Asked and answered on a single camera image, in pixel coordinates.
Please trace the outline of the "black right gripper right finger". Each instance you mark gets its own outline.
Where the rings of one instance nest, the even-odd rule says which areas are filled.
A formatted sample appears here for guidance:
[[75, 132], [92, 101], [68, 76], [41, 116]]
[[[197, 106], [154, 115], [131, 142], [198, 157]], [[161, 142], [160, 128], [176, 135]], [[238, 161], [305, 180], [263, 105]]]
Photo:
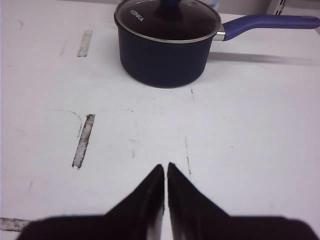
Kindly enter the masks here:
[[229, 217], [172, 162], [167, 168], [167, 191], [172, 236], [175, 240], [206, 240], [205, 231], [211, 224]]

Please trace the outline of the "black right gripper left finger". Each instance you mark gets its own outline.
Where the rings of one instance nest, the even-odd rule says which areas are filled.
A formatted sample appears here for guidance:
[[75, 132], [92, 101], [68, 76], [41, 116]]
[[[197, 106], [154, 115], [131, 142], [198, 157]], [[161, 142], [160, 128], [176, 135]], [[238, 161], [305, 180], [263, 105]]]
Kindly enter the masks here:
[[159, 240], [165, 210], [164, 168], [157, 164], [105, 215], [109, 240]]

